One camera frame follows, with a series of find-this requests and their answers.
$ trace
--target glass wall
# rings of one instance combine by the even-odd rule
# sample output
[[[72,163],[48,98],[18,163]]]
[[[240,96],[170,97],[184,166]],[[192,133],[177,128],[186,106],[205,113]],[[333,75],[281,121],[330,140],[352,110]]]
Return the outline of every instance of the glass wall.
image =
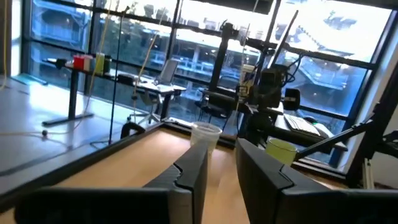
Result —
[[[109,5],[110,16],[104,30]],[[385,32],[384,27],[391,13],[387,9],[324,0],[282,0],[276,15],[273,15],[275,3],[269,15],[200,1],[183,0],[179,5],[182,5],[181,8],[176,8],[177,0],[32,0],[31,23],[28,26],[30,60],[26,72],[68,88],[70,72],[57,70],[42,60],[95,54],[100,50],[101,35],[105,32],[102,52],[109,54],[116,62],[120,41],[118,68],[122,72],[137,74],[148,50],[150,54],[144,75],[149,77],[159,75],[168,55],[178,60],[173,82],[187,90],[172,100],[169,115],[184,121],[197,121],[200,114],[198,102],[211,80],[222,25],[232,23],[239,30],[238,39],[248,31],[250,38],[265,40],[268,35],[270,42],[276,44],[298,9],[298,18],[287,42],[295,49],[321,54],[319,57],[302,57],[300,62],[296,62],[297,54],[286,50],[280,54],[277,63],[290,66],[289,72],[295,76],[294,82],[288,83],[283,91],[297,88],[301,92],[301,108],[286,112],[300,117],[312,116],[336,134],[351,125],[347,124],[348,115],[355,109],[353,105],[357,105],[359,89],[371,72],[368,70],[373,65],[371,58],[379,47],[380,36]],[[121,12],[127,6],[129,10],[122,20]],[[175,10],[180,11],[180,17],[172,28]],[[273,16],[276,16],[275,25],[270,27]],[[153,38],[156,40],[149,49]],[[364,66],[358,67],[358,63],[353,65],[352,61],[336,63],[329,55],[354,59]],[[243,51],[239,41],[230,40],[218,86],[235,89],[242,63],[255,66],[259,57],[260,51],[250,47],[245,47]],[[94,96],[111,100],[112,93],[112,81],[95,79]],[[118,84],[116,101],[119,104],[132,106],[131,96],[131,86]],[[150,110],[141,100],[137,107]],[[237,132],[238,118],[235,114],[232,117],[226,125],[225,134],[234,135]],[[208,119],[209,116],[204,114],[202,120]],[[213,118],[211,123],[222,128],[226,120]],[[328,162],[330,155],[319,153],[311,158]]]

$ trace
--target standing desk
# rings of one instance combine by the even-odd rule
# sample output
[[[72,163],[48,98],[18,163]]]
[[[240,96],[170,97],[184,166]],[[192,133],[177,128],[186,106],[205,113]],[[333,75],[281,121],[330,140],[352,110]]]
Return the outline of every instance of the standing desk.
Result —
[[[56,59],[53,58],[48,58],[45,59],[44,62],[47,63],[51,63],[52,65],[57,66],[56,63]],[[65,67],[67,69],[70,69],[72,71],[71,74],[71,79],[70,79],[70,95],[69,95],[69,109],[68,109],[68,116],[66,118],[59,118],[59,119],[54,119],[51,121],[43,121],[42,124],[44,126],[51,126],[51,125],[56,125],[56,124],[62,124],[62,123],[66,123],[69,121],[74,121],[77,119],[83,119],[83,118],[87,118],[87,117],[91,117],[94,116],[93,113],[85,113],[85,114],[78,114],[76,115],[76,98],[77,98],[77,91],[78,91],[78,81],[79,81],[79,74],[83,73],[85,75],[89,75],[92,76],[93,71],[87,71],[87,70],[82,70],[82,69],[77,69],[77,68],[73,68],[73,65],[68,62],[65,65],[63,65],[62,67]],[[128,74],[126,72],[118,72],[117,75],[128,75],[130,77],[136,77],[137,75],[133,75],[133,74]],[[96,77],[98,78],[104,78],[107,80],[111,80],[112,82],[114,82],[114,79],[116,77],[116,71],[114,69],[111,69],[111,71],[109,73],[104,73],[104,74],[99,74]],[[141,77],[142,81],[146,81],[146,83],[138,83],[137,88],[138,89],[142,89],[142,90],[146,90],[146,91],[150,91],[156,94],[160,94],[161,96],[164,97],[164,102],[163,102],[163,107],[162,107],[162,112],[160,114],[160,119],[164,119],[167,117],[167,111],[168,111],[168,107],[169,107],[169,103],[171,100],[171,96],[173,94],[177,94],[179,95],[181,93],[181,91],[185,91],[186,88],[181,87],[181,86],[177,86],[177,85],[171,85],[171,86],[167,86],[167,85],[154,85],[152,82],[154,81],[151,78],[146,78],[146,77]],[[135,82],[134,83],[125,83],[125,82],[119,82],[125,85],[129,85],[129,86],[135,86]]]
[[[190,147],[189,136],[160,128],[124,149],[59,182],[62,187],[142,187],[166,170]],[[335,182],[310,176],[329,188]],[[13,210],[0,215],[1,224],[13,224]],[[208,172],[202,223],[249,223],[238,182],[234,151],[214,150]]]

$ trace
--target laptop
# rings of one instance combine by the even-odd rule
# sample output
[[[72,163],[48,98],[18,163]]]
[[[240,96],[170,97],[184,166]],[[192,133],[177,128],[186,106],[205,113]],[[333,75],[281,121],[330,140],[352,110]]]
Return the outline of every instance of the laptop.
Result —
[[[167,60],[163,67],[162,72],[155,79],[154,84],[155,85],[171,85],[178,63],[179,63],[178,60],[173,60],[173,59]]]

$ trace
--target window frame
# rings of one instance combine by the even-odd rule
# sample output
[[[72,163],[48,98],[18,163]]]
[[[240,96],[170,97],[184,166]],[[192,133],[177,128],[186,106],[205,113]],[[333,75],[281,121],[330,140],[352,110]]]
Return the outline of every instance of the window frame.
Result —
[[[69,7],[75,7],[78,9],[86,9],[91,11],[91,24],[90,24],[90,33],[88,35],[88,52],[84,52],[81,50],[77,50],[77,49],[73,49],[73,48],[68,48],[68,47],[64,47],[61,45],[57,45],[57,44],[51,44],[49,42],[43,41],[43,40],[38,40],[35,39],[33,37],[30,36],[30,31],[31,31],[31,2],[27,2],[27,1],[23,1],[22,3],[22,7],[24,9],[25,12],[30,12],[30,13],[25,13],[22,15],[22,53],[21,53],[21,72],[29,72],[29,58],[30,58],[30,43],[33,42],[37,42],[43,45],[49,45],[51,47],[55,47],[58,49],[63,49],[63,50],[68,50],[71,52],[76,52],[79,54],[91,54],[94,55],[95,54],[95,46],[93,44],[93,39],[98,37],[98,35],[100,35],[98,33],[99,29],[99,19],[100,19],[100,14],[102,13],[108,13],[107,9],[103,9],[101,7],[101,0],[93,0],[93,5],[92,6],[86,6],[86,5],[81,5],[75,2],[70,2],[70,1],[62,1],[62,0],[43,0],[43,1],[47,1],[47,2],[52,2],[55,4],[61,4],[64,6],[69,6]],[[272,14],[271,17],[271,21],[269,24],[269,28],[266,34],[266,42],[268,42],[271,38],[272,35],[272,31],[274,30],[275,26],[276,26],[276,18],[278,15],[278,11],[281,5],[281,0],[276,0],[275,3],[275,8],[274,8],[274,13]],[[186,24],[181,24],[179,23],[180,21],[180,16],[181,16],[181,11],[182,11],[182,4],[183,4],[183,0],[177,0],[177,3],[175,5],[175,10],[173,13],[173,19],[171,22],[168,21],[162,21],[161,25],[162,26],[167,26],[167,27],[171,27],[171,32],[170,32],[170,38],[169,38],[169,42],[166,46],[166,59],[170,58],[172,56],[172,51],[174,48],[174,44],[176,42],[176,33],[178,29],[189,29],[192,30],[194,32],[199,32],[202,34],[206,34],[206,35],[213,35],[213,36],[221,36],[221,32],[220,31],[215,31],[215,30],[209,30],[209,29],[201,29],[198,27],[193,27],[193,26],[189,26]],[[113,16],[118,16],[121,17],[122,16],[122,12],[117,12],[117,11],[110,11],[110,14]],[[149,17],[145,17],[145,16],[137,16],[134,14],[126,14],[124,16],[126,19],[134,19],[137,21],[142,21],[142,22],[148,22],[151,24],[159,24],[159,20],[158,19],[153,19],[153,18],[149,18]],[[379,68],[379,64],[382,60],[382,56],[384,55],[384,52],[386,51],[387,48],[387,43],[390,41],[391,37],[392,37],[392,31],[394,26],[396,26],[398,24],[398,14],[397,11],[392,11],[391,14],[389,15],[389,18],[387,20],[387,23],[384,27],[384,30],[379,38],[379,41],[376,45],[376,49],[373,53],[373,56],[370,60],[370,62],[363,62],[360,60],[353,60],[353,59],[349,59],[349,58],[343,58],[343,57],[339,57],[339,56],[335,56],[335,55],[329,55],[329,54],[324,54],[321,52],[309,52],[308,57],[311,58],[317,58],[317,59],[321,59],[321,60],[326,60],[329,62],[335,62],[335,63],[345,63],[349,66],[353,66],[353,67],[359,67],[359,68],[365,68],[368,71],[366,72],[365,76],[364,76],[364,80],[361,84],[360,89],[358,90],[356,97],[354,99],[353,105],[348,113],[348,115],[341,115],[341,114],[336,114],[336,113],[331,113],[329,111],[324,111],[324,110],[320,110],[320,109],[316,109],[316,108],[310,108],[307,106],[300,106],[301,110],[304,111],[309,111],[312,113],[317,113],[323,116],[328,116],[331,118],[336,118],[336,119],[340,119],[345,121],[345,125],[343,127],[343,130],[348,129],[349,127],[351,127],[352,125],[354,125],[355,123],[355,119],[356,119],[356,115],[359,113],[359,110],[361,108],[361,105],[363,104],[364,98],[366,96],[366,93],[369,91],[369,87],[370,87],[370,83],[373,81],[374,76]],[[275,48],[276,47],[276,43],[270,43],[270,46]],[[302,49],[297,49],[294,47],[289,47],[289,52],[292,53],[296,53],[299,54],[301,53],[303,50]],[[141,68],[141,65],[137,65],[137,64],[133,64],[133,63],[129,63],[129,62],[125,62],[122,60],[113,60],[116,63],[120,63],[123,65],[128,65],[128,66],[132,66],[132,67],[136,67],[136,68]],[[160,73],[160,70],[158,69],[153,69],[153,68],[145,68],[148,71],[151,72],[157,72]],[[181,78],[183,80],[187,80],[190,82],[194,82],[194,83],[199,83],[201,85],[209,85],[210,81],[206,82],[203,80],[199,80],[196,78],[192,78],[192,77],[186,77],[183,75],[178,75],[175,74],[175,76],[177,78]],[[88,85],[87,83],[89,83],[89,79],[85,78],[85,88],[84,88],[84,94],[88,94]],[[335,151],[331,154],[331,159],[329,161],[329,165],[331,167],[337,167],[340,158],[341,158],[342,152],[341,151]]]

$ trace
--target desk leg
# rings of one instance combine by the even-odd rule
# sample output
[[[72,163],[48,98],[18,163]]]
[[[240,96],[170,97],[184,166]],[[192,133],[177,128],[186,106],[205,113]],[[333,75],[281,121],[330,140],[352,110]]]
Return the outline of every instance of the desk leg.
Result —
[[[163,120],[164,118],[167,117],[167,114],[169,112],[169,103],[172,95],[167,94],[164,96],[164,101],[163,101],[163,106],[162,106],[162,113],[160,114],[160,120]]]
[[[67,118],[59,118],[51,121],[43,121],[44,126],[53,126],[56,124],[66,123],[68,121],[74,121],[77,119],[87,118],[94,116],[93,113],[79,114],[76,115],[76,99],[77,99],[77,88],[79,82],[79,72],[77,70],[72,70],[72,75],[70,79],[70,93],[69,93],[69,111]]]

